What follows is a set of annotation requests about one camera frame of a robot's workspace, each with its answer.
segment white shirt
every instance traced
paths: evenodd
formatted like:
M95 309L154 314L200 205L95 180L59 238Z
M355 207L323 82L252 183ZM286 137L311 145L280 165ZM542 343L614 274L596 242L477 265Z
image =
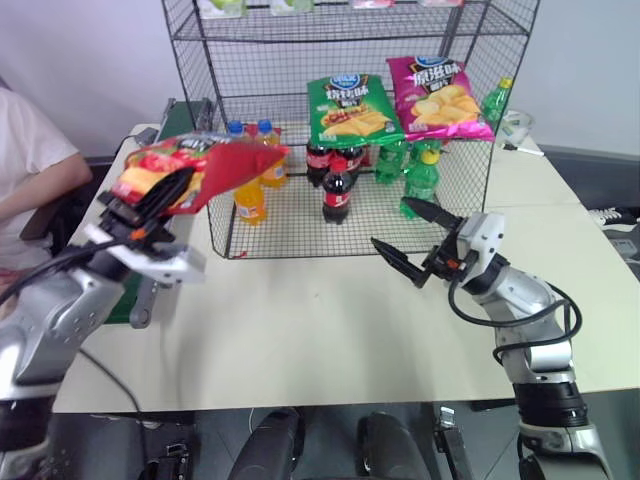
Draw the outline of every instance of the white shirt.
M30 176L77 152L37 108L0 87L0 202ZM20 240L33 213L0 220L0 271L30 268L49 258L46 242Z

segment white table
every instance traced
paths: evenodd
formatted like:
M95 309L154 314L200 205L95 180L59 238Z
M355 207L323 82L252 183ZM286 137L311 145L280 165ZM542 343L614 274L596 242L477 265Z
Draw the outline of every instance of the white table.
M103 188L134 148L125 142ZM580 306L584 327L573 344L581 390L638 387L640 284L547 159L497 151L487 210L507 216L501 253ZM85 221L100 211L92 205ZM418 290L377 256L229 261L212 252L205 211L175 227L209 255L206 282L160 295L146 330L107 325L85 344L144 410L513 395L491 357L493 330L453 315L437 279ZM482 314L468 295L458 298ZM79 357L54 409L132 406Z

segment green chip bag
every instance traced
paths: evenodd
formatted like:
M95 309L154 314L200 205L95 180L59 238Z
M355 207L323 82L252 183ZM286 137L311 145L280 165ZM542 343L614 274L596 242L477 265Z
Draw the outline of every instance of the green chip bag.
M377 75L327 77L309 82L307 89L313 145L346 148L404 139Z

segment wire shelf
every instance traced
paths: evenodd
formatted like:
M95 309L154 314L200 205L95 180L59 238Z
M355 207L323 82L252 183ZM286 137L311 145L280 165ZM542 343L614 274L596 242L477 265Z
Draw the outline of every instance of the wire shelf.
M487 2L467 2L457 36L474 36L482 16L480 35L526 35L528 31L502 9ZM447 33L451 8L425 8L399 2L388 9L354 10L348 2L323 2L309 14L272 16L266 5L249 7L242 18L203 20L200 31L195 12L176 32L175 40L326 43L347 40L388 40L442 37Z
M437 226L398 211L404 181L387 187L363 174L352 210L340 225L322 217L322 190L304 177L309 139L307 83L344 73L379 75L393 101L387 58L443 55L464 64L478 101L500 77L516 77L539 0L467 0L463 7L423 7L400 0L380 10L354 10L340 0L316 2L311 13L271 16L268 0L247 0L238 19L202 20L196 0L163 0L185 98L211 100L208 128L231 120L268 118L291 147L292 175L266 189L269 218L257 227L236 219L232 194L208 206L213 249L226 258L367 255L376 236L403 251L423 253L442 239ZM193 124L198 125L195 113ZM493 145L454 140L439 164L436 196L455 215L484 209ZM375 149L372 153L375 161Z

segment red bottle cap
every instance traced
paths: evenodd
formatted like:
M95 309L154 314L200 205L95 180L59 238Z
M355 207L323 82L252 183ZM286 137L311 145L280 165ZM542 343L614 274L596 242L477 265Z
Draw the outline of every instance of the red bottle cap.
M334 156L331 159L331 165L329 166L329 169L332 172L346 172L347 161L342 157Z

